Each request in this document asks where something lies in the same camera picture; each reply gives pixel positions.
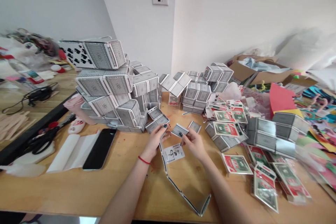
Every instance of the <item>red string bracelet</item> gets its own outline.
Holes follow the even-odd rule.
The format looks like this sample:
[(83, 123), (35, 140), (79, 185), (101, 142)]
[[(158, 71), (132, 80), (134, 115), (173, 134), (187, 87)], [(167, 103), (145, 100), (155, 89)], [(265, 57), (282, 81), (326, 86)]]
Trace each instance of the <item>red string bracelet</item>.
[(140, 156), (138, 156), (138, 158), (142, 161), (142, 162), (144, 162), (144, 163), (146, 163), (146, 164), (150, 164), (150, 163), (148, 163), (148, 162), (146, 162), (145, 160), (143, 160)]

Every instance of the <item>smartphone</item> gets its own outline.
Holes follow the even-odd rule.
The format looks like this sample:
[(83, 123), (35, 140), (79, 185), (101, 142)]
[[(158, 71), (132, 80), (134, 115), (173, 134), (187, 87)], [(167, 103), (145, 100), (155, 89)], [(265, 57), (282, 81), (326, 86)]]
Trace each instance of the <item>smartphone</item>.
[(102, 169), (116, 133), (117, 130), (111, 128), (103, 129), (100, 132), (91, 152), (89, 153), (83, 165), (83, 170)]

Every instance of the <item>red paper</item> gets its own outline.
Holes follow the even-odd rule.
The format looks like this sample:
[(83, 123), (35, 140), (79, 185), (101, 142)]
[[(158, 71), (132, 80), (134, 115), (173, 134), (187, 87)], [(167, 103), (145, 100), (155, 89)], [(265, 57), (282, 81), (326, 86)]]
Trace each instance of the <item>red paper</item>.
[(293, 102), (293, 96), (295, 96), (295, 93), (292, 90), (282, 88), (277, 84), (272, 83), (269, 93), (271, 110), (273, 112), (272, 114), (280, 110), (291, 110), (297, 108)]

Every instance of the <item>white card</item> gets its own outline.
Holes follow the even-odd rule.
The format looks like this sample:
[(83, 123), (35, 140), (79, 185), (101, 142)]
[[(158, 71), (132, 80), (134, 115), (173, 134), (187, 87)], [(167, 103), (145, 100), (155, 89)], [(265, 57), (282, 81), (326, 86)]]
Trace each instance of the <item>white card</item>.
[(185, 154), (180, 144), (176, 144), (163, 149), (163, 156), (166, 163), (174, 162), (178, 159), (184, 158)]

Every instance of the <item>pink cup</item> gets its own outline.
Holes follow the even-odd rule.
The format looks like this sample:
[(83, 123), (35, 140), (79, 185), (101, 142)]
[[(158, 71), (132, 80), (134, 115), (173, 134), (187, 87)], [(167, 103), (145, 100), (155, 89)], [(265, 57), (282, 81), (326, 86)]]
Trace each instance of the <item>pink cup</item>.
[(84, 99), (81, 97), (80, 94), (75, 94), (70, 100), (67, 100), (63, 105), (69, 111), (76, 114), (77, 117), (83, 119), (89, 125), (97, 124), (93, 119), (91, 119), (85, 112), (80, 108), (81, 105), (84, 103)]

